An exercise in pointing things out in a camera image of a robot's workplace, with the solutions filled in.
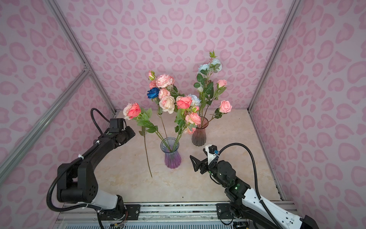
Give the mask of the pink grey glass vase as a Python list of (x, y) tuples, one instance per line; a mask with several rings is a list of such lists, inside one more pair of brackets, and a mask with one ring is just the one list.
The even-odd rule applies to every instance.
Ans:
[(209, 125), (209, 121), (205, 117), (201, 117), (201, 124), (197, 126), (195, 132), (192, 135), (192, 143), (195, 146), (203, 146), (206, 143), (206, 128)]

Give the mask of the blue purple glass vase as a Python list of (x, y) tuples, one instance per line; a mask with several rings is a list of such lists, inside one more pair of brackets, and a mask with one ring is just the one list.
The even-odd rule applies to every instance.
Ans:
[(167, 137), (160, 144), (160, 148), (165, 154), (165, 165), (169, 169), (176, 169), (181, 165), (179, 146), (179, 142), (174, 137)]

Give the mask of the pink peach rose spray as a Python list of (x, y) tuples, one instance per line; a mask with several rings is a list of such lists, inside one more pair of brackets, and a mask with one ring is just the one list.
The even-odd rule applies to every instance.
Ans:
[(196, 131), (196, 128), (201, 125), (201, 123), (202, 118), (199, 115), (199, 107), (194, 106), (185, 114), (184, 133), (192, 135)]

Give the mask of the pink rosebud stem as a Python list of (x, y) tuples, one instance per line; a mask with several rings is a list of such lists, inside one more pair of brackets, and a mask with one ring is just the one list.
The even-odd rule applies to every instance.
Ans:
[(209, 122), (211, 122), (214, 119), (222, 118), (224, 114), (231, 112), (231, 110), (232, 105), (230, 104), (229, 101), (227, 100), (221, 101), (220, 106), (214, 111), (212, 117), (209, 119)]
[(227, 88), (227, 81), (226, 80), (218, 80), (216, 86), (214, 86), (212, 81), (209, 81), (207, 85), (206, 91), (206, 104), (205, 104), (205, 116), (207, 114), (208, 108), (212, 105), (212, 103), (216, 100), (219, 100), (219, 97), (224, 93)]

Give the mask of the white blue artificial rose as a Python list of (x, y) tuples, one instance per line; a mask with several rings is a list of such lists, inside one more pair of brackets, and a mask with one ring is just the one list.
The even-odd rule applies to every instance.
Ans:
[(192, 102), (191, 102), (191, 107), (200, 107), (200, 105), (201, 105), (201, 100), (196, 96), (196, 95), (194, 95), (194, 94), (189, 94), (188, 95), (189, 97), (191, 97), (191, 100), (192, 100)]

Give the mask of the pink peach rose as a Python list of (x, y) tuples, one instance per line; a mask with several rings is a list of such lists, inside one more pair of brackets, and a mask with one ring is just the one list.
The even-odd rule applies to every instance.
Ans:
[(192, 98), (189, 96), (178, 96), (176, 101), (176, 127), (174, 128), (177, 133), (177, 137), (173, 144), (173, 150), (178, 146), (178, 142), (182, 137), (183, 133), (192, 134), (195, 131), (196, 125), (190, 119), (190, 114), (192, 113)]

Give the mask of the pale blue flower spray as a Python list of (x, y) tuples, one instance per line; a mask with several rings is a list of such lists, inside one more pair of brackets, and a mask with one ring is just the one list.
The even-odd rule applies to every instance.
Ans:
[(214, 100), (218, 100), (219, 88), (214, 85), (211, 79), (212, 75), (219, 73), (222, 69), (221, 62), (217, 59), (214, 51), (209, 53), (209, 62), (199, 67), (196, 76), (196, 82), (194, 88), (198, 91), (198, 99), (200, 100), (200, 106), (198, 114), (201, 117), (201, 125), (204, 126), (204, 118), (207, 114), (209, 106), (212, 105)]

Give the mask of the pink white peony spray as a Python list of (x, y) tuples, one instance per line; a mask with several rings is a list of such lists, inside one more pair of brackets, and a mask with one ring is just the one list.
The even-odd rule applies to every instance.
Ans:
[[(148, 72), (148, 79), (150, 81), (149, 88), (152, 89), (154, 87), (158, 87), (160, 89), (159, 92), (159, 99), (162, 101), (165, 97), (170, 96), (173, 98), (173, 101), (176, 100), (178, 96), (185, 96), (183, 93), (181, 93), (178, 88), (174, 85), (175, 79), (168, 74), (161, 74), (157, 76), (154, 71), (150, 70)], [(174, 111), (174, 108), (172, 105), (164, 106), (162, 107), (163, 112), (168, 112), (169, 114), (172, 114)]]

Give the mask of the dark blue small flower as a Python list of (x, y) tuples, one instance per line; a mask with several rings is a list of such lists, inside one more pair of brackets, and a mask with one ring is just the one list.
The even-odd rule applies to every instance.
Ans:
[(154, 88), (150, 89), (147, 92), (147, 97), (150, 100), (152, 100), (152, 101), (154, 101), (156, 103), (156, 105), (157, 105), (157, 115), (158, 115), (158, 117), (160, 118), (160, 120), (162, 122), (163, 129), (164, 129), (164, 133), (165, 133), (165, 137), (167, 137), (166, 128), (165, 128), (164, 121), (163, 121), (163, 118), (162, 118), (163, 110), (160, 107), (159, 92), (160, 92), (160, 89), (158, 87), (154, 87)]

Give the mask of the red pink rose stem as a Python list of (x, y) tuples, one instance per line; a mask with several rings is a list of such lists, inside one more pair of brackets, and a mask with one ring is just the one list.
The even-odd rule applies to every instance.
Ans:
[(151, 108), (146, 110), (140, 107), (137, 103), (133, 103), (128, 115), (131, 117), (130, 120), (134, 120), (139, 127), (146, 127), (146, 133), (155, 133), (158, 138), (163, 141), (164, 138), (159, 132), (158, 126), (151, 122), (153, 115), (152, 112)]

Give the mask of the cream rose single stem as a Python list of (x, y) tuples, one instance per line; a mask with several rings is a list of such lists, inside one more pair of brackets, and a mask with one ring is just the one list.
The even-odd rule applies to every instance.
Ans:
[(129, 111), (130, 111), (130, 109), (132, 108), (132, 104), (131, 103), (129, 103), (124, 109), (123, 109), (123, 115), (124, 115), (124, 118), (125, 119), (128, 119), (128, 120), (130, 120), (131, 119), (131, 117), (128, 115), (128, 113), (129, 113)]

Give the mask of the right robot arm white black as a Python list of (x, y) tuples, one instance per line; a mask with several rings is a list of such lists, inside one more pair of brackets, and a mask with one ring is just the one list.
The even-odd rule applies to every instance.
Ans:
[(207, 153), (206, 156), (204, 160), (190, 156), (193, 169), (201, 174), (208, 172), (225, 189), (234, 218), (249, 219), (265, 229), (319, 228), (310, 216), (300, 217), (262, 197), (257, 190), (236, 176), (236, 171), (229, 162), (219, 161), (218, 153)]

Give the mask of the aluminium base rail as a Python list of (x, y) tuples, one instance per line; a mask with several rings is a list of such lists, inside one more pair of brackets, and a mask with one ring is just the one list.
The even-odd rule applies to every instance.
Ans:
[(250, 219), (230, 215), (225, 202), (131, 202), (127, 220), (101, 221), (92, 209), (76, 209), (58, 215), (55, 229), (256, 229)]

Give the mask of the aluminium corner frame post right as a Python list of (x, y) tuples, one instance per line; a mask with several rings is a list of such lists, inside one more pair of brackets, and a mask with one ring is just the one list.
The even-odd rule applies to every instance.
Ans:
[(273, 66), (273, 64), (275, 63), (276, 61), (276, 58), (281, 50), (281, 46), (283, 45), (285, 39), (286, 39), (286, 36), (292, 26), (292, 24), (294, 23), (295, 21), (295, 18), (302, 6), (302, 2), (301, 0), (295, 0), (292, 2), (291, 4), (291, 7), (289, 9), (289, 12), (285, 18), (285, 21), (284, 21), (284, 24), (281, 28), (281, 30), (279, 31), (279, 34), (278, 34), (278, 37), (277, 39), (275, 40), (275, 43), (274, 43), (274, 46), (273, 48), (271, 49), (271, 53), (269, 55), (269, 58), (267, 60), (267, 63), (265, 65), (265, 68), (262, 72), (262, 75), (260, 77), (260, 80), (258, 82), (258, 85), (254, 91), (254, 95), (253, 95), (253, 98), (251, 99), (251, 102), (249, 104), (249, 107), (248, 107), (248, 112), (249, 114), (251, 114), (254, 110), (254, 105), (259, 97), (259, 94), (262, 90), (262, 88), (264, 87), (264, 83), (269, 75), (269, 72)]

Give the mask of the aluminium diagonal frame bar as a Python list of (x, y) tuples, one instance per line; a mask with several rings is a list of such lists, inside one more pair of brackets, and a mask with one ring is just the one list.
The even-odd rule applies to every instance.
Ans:
[(84, 81), (89, 77), (89, 68), (85, 68), (78, 77), (67, 87), (60, 97), (51, 105), (44, 115), (35, 123), (30, 131), (22, 138), (19, 144), (12, 149), (9, 156), (1, 164), (1, 184), (8, 178), (12, 171), (18, 166), (28, 150), (44, 133), (55, 117), (73, 97)]

